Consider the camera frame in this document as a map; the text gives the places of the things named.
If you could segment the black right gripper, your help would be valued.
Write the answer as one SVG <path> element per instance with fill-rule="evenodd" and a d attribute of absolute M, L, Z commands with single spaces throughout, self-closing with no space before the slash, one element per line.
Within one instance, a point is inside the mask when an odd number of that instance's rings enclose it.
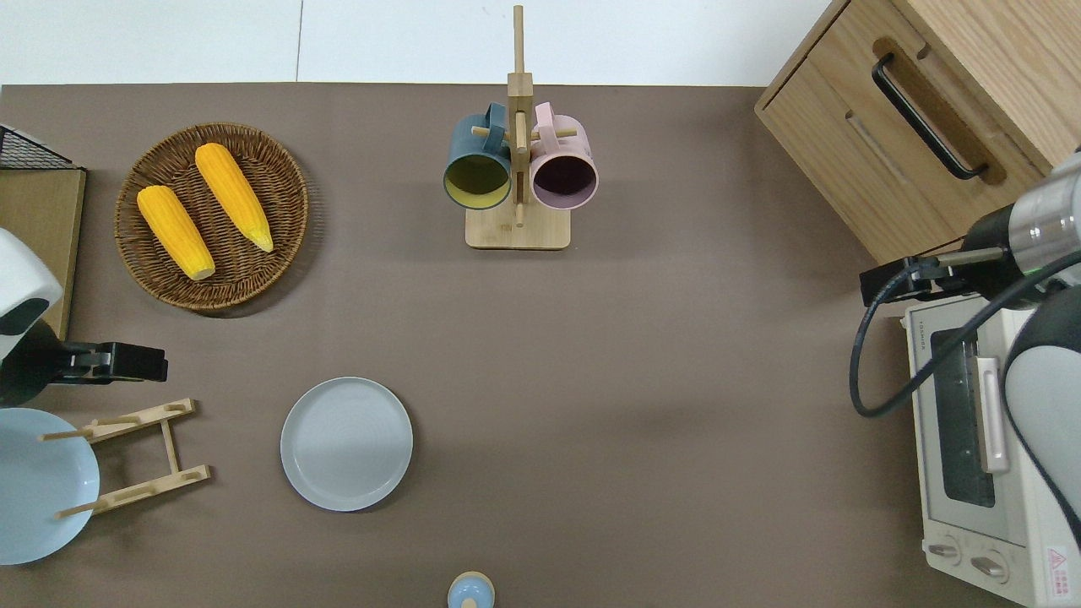
<path fill-rule="evenodd" d="M 896 301 L 933 300 L 933 276 L 937 273 L 937 257 L 900 257 L 860 273 L 860 299 L 865 307 L 871 307 L 883 293 L 881 303 Z"/>

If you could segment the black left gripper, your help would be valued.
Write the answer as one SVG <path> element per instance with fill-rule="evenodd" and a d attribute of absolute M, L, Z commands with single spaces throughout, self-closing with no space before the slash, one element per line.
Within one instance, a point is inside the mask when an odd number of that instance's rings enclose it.
<path fill-rule="evenodd" d="M 121 342 L 66 342 L 62 343 L 62 352 L 58 384 L 166 381 L 166 353 L 162 349 Z"/>

